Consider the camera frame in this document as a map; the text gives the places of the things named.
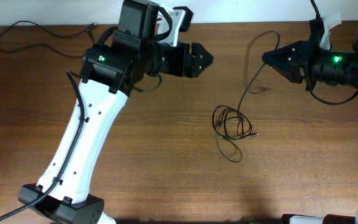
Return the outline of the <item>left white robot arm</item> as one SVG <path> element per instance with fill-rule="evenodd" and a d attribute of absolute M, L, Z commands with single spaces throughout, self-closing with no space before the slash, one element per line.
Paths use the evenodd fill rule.
<path fill-rule="evenodd" d="M 76 105 L 59 147 L 19 200 L 56 223 L 112 223 L 104 201 L 90 194 L 94 167 L 109 130 L 144 75 L 196 78 L 213 62 L 199 43 L 178 41 L 193 13 L 152 1 L 124 1 L 117 26 L 103 32 L 83 57 Z"/>

